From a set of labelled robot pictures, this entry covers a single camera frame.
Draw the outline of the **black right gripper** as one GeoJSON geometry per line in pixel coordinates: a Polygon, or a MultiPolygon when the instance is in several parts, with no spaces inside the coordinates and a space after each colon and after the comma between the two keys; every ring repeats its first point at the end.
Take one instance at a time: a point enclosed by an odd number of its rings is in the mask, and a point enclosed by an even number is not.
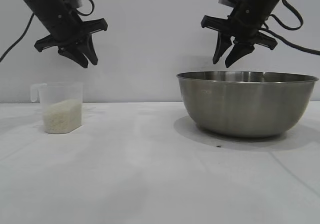
{"type": "Polygon", "coordinates": [[[216,49],[212,58],[213,64],[217,64],[232,45],[231,37],[234,37],[237,43],[225,60],[226,68],[251,54],[254,51],[253,44],[273,50],[278,43],[274,38],[260,32],[263,23],[264,19],[244,1],[239,2],[226,19],[205,15],[201,26],[218,32],[216,49]]]}

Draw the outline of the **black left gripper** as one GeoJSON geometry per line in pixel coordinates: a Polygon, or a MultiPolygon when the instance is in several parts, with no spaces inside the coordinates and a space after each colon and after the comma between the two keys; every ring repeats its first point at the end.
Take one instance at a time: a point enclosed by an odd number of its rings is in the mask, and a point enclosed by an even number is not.
{"type": "Polygon", "coordinates": [[[92,34],[107,30],[105,19],[83,21],[77,13],[67,9],[42,11],[35,15],[49,32],[48,36],[36,41],[34,47],[37,51],[41,52],[58,46],[59,55],[76,62],[83,68],[88,68],[88,60],[92,65],[98,64],[92,34]],[[80,39],[82,39],[79,45],[81,52],[75,46],[67,46],[80,39]]]}

